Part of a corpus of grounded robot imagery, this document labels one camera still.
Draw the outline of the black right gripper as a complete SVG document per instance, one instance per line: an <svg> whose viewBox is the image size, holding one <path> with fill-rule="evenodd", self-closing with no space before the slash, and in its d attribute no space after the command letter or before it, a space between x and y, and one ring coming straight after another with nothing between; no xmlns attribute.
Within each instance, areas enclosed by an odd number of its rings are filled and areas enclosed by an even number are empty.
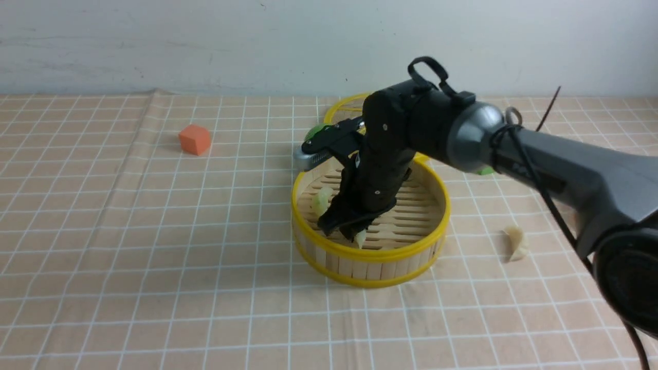
<svg viewBox="0 0 658 370"><path fill-rule="evenodd" d="M358 233L395 206L412 161L413 150L362 144L344 173L338 197L319 218L319 229L327 236L339 230L353 242Z"/></svg>

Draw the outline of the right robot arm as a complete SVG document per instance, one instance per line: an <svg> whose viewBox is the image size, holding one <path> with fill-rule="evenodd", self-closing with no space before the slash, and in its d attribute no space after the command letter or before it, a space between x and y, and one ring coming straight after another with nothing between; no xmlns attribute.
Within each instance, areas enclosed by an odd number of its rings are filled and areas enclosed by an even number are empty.
<svg viewBox="0 0 658 370"><path fill-rule="evenodd" d="M370 94L359 119L323 128L299 154L334 157L339 194L318 225L347 239L395 205L415 154L475 173L490 167L534 188L609 306L656 338L656 157L626 154L512 124L469 92L407 80Z"/></svg>

